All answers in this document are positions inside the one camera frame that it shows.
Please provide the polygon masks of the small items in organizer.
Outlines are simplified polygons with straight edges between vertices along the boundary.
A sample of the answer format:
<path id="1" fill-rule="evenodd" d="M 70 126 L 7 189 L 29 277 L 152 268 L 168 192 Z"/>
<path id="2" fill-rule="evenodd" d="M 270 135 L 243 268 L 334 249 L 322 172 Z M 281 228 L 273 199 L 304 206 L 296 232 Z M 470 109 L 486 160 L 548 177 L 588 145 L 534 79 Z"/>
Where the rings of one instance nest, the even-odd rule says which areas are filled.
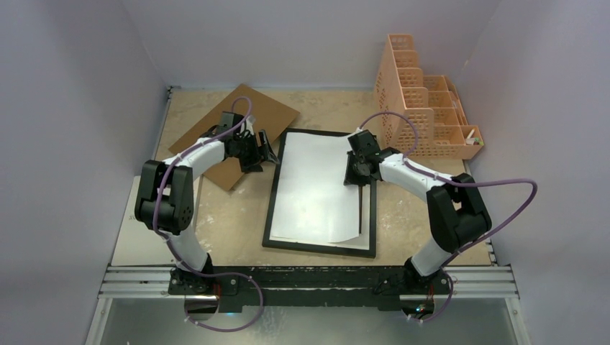
<path id="1" fill-rule="evenodd" d="M 478 130 L 472 128 L 465 136 L 465 143 L 467 145 L 483 145 L 482 139 L 477 135 Z"/>

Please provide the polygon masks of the black picture frame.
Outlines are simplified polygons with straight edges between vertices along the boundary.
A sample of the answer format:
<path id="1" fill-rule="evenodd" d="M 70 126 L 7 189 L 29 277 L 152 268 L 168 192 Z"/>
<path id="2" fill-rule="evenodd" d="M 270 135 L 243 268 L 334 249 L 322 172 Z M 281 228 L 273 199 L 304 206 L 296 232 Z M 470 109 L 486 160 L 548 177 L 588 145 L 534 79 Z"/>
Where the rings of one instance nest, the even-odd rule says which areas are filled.
<path id="1" fill-rule="evenodd" d="M 350 145 L 344 132 L 287 129 L 265 219 L 262 245 L 374 258 L 377 188 L 345 185 Z"/>

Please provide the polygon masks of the sunflower photo print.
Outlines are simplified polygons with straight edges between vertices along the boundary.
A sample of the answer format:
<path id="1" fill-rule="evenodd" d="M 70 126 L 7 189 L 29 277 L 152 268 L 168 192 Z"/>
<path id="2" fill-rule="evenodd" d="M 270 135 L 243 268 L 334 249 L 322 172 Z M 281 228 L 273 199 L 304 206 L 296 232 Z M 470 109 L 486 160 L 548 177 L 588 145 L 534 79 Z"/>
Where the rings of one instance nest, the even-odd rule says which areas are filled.
<path id="1" fill-rule="evenodd" d="M 283 146 L 277 190 L 348 186 L 343 182 L 350 150 L 346 134 L 289 132 Z"/>

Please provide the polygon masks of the brown frame backing board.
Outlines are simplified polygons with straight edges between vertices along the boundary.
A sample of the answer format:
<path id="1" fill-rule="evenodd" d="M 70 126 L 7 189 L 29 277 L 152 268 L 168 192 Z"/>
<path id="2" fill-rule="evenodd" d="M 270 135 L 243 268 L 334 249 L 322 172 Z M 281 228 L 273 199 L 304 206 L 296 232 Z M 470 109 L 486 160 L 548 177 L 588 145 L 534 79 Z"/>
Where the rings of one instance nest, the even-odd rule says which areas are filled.
<path id="1" fill-rule="evenodd" d="M 227 132 L 239 120 L 250 115 L 247 120 L 253 123 L 252 129 L 242 125 L 239 129 L 227 133 L 219 139 L 226 144 L 224 149 L 225 160 L 210 167 L 204 175 L 223 190 L 232 187 L 248 172 L 260 172 L 260 163 L 269 156 L 269 152 L 260 142 L 260 133 L 265 132 L 264 139 L 268 144 L 273 143 L 288 126 L 297 119 L 299 111 L 281 103 L 255 89 L 239 85 L 227 97 L 220 101 L 212 110 L 189 129 L 180 139 L 170 146 L 173 154 L 181 153 L 203 139 L 205 134 L 211 132 L 218 135 Z"/>

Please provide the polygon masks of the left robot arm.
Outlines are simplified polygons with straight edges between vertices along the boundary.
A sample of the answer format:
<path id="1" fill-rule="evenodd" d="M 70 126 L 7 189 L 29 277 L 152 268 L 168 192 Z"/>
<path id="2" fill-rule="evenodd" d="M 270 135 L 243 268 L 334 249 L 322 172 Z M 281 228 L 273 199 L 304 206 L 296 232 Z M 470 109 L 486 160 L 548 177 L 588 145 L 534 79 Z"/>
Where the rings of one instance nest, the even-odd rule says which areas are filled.
<path id="1" fill-rule="evenodd" d="M 225 111 L 217 125 L 184 151 L 142 166 L 135 218 L 165 242 L 177 269 L 188 272 L 186 284 L 198 294 L 214 287 L 215 273 L 194 231 L 193 182 L 229 158 L 238 160 L 243 174 L 262 171 L 264 162 L 279 163 L 265 130 L 253 129 L 251 114 Z"/>

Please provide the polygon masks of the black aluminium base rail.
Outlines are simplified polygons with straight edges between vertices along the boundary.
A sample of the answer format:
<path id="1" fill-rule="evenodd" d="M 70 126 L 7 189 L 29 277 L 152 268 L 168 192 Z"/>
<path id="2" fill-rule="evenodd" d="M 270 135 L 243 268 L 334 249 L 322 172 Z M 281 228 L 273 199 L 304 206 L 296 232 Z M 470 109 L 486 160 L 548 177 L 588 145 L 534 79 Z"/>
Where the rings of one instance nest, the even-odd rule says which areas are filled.
<path id="1" fill-rule="evenodd" d="M 100 298 L 186 300 L 217 306 L 222 313 L 244 307 L 368 307 L 419 311 L 454 299 L 518 297 L 509 267 L 453 266 L 428 282 L 413 282 L 401 266 L 218 266 L 205 285 L 169 267 L 110 267 Z"/>

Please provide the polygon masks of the orange plastic organizer basket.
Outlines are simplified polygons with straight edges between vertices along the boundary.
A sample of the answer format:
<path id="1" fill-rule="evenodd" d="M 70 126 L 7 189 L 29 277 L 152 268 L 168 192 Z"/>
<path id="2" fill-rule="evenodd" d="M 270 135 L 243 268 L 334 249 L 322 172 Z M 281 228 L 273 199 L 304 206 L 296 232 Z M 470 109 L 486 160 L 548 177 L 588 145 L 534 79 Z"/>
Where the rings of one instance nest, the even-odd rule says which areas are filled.
<path id="1" fill-rule="evenodd" d="M 382 147 L 413 148 L 410 157 L 449 160 L 470 160 L 483 149 L 480 129 L 468 123 L 455 85 L 446 75 L 427 75 L 420 68 L 410 34 L 387 36 L 374 95 L 383 112 Z M 465 143 L 472 128 L 483 145 Z"/>

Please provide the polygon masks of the white sheet on table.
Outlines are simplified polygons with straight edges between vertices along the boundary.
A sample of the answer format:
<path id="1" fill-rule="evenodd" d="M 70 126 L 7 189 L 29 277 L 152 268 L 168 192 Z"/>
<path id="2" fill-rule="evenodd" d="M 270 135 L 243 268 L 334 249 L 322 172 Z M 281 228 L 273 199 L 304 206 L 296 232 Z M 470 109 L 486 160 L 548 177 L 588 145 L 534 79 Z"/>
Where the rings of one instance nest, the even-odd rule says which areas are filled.
<path id="1" fill-rule="evenodd" d="M 135 201 L 140 176 L 134 177 L 124 211 L 114 253 L 113 267 L 174 265 L 175 258 L 165 242 L 135 217 Z"/>

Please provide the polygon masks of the white mat board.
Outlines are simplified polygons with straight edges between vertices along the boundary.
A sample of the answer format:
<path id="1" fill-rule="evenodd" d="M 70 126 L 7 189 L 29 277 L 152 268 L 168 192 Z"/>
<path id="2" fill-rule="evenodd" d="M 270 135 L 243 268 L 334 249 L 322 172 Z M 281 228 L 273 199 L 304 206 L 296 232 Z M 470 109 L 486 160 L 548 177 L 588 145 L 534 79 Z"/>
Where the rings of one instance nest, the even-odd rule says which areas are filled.
<path id="1" fill-rule="evenodd" d="M 270 203 L 263 245 L 343 255 L 373 254 L 373 189 L 334 184 L 297 191 L 280 187 Z"/>

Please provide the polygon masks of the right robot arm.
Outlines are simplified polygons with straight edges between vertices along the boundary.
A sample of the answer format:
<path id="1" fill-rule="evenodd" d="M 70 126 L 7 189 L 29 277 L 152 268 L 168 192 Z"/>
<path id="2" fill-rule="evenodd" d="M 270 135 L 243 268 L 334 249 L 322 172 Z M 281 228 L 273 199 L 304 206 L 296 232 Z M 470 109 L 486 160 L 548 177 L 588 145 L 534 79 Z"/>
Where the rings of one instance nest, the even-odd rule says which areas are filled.
<path id="1" fill-rule="evenodd" d="M 491 229 L 491 217 L 474 179 L 451 176 L 415 163 L 397 149 L 379 147 L 368 131 L 347 137 L 345 185 L 382 181 L 422 199 L 427 205 L 430 240 L 404 264 L 404 283 L 412 292 L 429 287 L 443 264 L 466 244 Z"/>

